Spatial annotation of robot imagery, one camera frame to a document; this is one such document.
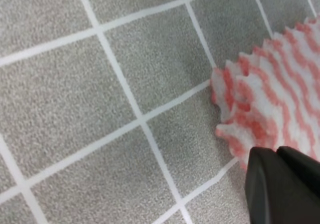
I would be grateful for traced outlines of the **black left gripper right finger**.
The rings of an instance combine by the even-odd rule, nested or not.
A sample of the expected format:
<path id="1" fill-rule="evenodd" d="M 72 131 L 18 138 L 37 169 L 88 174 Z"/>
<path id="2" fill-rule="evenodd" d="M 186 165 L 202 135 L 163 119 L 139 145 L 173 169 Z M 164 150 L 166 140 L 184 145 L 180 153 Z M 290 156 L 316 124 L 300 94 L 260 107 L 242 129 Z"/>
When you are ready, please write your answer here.
<path id="1" fill-rule="evenodd" d="M 288 146 L 279 147 L 276 153 L 289 166 L 293 173 L 319 198 L 319 162 Z"/>

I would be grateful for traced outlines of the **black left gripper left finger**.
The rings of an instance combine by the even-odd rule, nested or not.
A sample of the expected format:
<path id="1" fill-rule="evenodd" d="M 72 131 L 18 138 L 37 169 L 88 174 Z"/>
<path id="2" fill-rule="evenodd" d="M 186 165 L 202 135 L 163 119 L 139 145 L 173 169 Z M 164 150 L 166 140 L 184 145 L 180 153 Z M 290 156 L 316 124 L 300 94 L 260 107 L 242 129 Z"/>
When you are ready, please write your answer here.
<path id="1" fill-rule="evenodd" d="M 245 196 L 251 223 L 319 223 L 319 198 L 268 148 L 249 152 Z"/>

